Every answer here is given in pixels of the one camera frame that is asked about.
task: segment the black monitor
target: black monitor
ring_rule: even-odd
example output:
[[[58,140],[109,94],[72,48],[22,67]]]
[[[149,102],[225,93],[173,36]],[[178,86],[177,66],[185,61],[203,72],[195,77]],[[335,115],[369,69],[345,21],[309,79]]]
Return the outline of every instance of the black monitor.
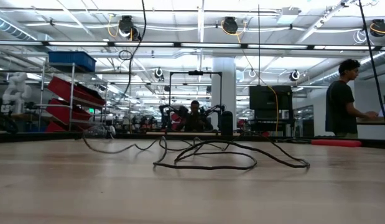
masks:
[[[292,87],[272,86],[277,93],[278,110],[291,110]],[[268,86],[250,86],[249,104],[251,110],[276,110],[276,98],[274,92]]]

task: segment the storage rack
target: storage rack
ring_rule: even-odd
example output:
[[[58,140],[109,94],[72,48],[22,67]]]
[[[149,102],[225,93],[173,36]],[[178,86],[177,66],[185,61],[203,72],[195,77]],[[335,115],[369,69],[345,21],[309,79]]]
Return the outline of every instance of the storage rack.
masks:
[[[71,67],[72,70],[71,70],[71,82],[70,82],[70,99],[69,99],[69,105],[51,105],[51,104],[43,104],[43,93],[44,93],[44,81],[45,81],[45,73],[46,73],[46,68],[47,67]],[[94,106],[94,115],[95,115],[95,109],[97,108],[101,108],[101,114],[102,114],[102,108],[104,108],[104,111],[106,111],[106,103],[104,105],[99,105],[99,104],[96,104],[94,102],[90,102],[90,101],[87,101],[87,100],[84,100],[84,99],[81,99],[81,98],[77,98],[74,96],[74,89],[75,89],[75,74],[76,74],[76,71],[79,71],[79,72],[82,72],[82,73],[88,73],[86,72],[82,67],[79,67],[77,64],[75,63],[45,63],[45,65],[43,66],[43,70],[42,70],[42,82],[41,82],[41,86],[40,86],[40,104],[39,105],[36,105],[38,107],[40,107],[40,110],[39,110],[39,123],[38,123],[38,129],[40,130],[40,126],[41,126],[41,119],[42,119],[42,111],[43,111],[43,108],[47,108],[47,107],[64,107],[64,108],[69,108],[69,123],[68,123],[68,130],[71,131],[72,130],[72,123],[79,123],[79,124],[99,124],[100,122],[102,122],[102,117],[101,117],[101,121],[100,122],[95,122],[95,116],[93,117],[93,122],[91,121],[84,121],[84,120],[79,120],[79,119],[73,119],[72,118],[72,112],[73,112],[73,103],[75,101],[81,103],[81,105],[85,105],[85,106]]]

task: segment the man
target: man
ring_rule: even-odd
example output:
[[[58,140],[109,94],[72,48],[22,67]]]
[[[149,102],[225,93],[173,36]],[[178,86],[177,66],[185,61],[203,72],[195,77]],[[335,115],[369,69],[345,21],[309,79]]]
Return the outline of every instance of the man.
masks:
[[[191,113],[187,118],[183,119],[177,126],[177,130],[180,131],[184,128],[184,131],[209,131],[213,130],[213,126],[208,122],[206,118],[199,116],[199,102],[194,100],[191,102]]]
[[[377,113],[361,113],[354,108],[354,97],[349,81],[358,76],[361,65],[357,60],[348,59],[339,66],[340,79],[333,82],[327,91],[327,114],[325,131],[341,138],[358,138],[356,118],[374,119]]]

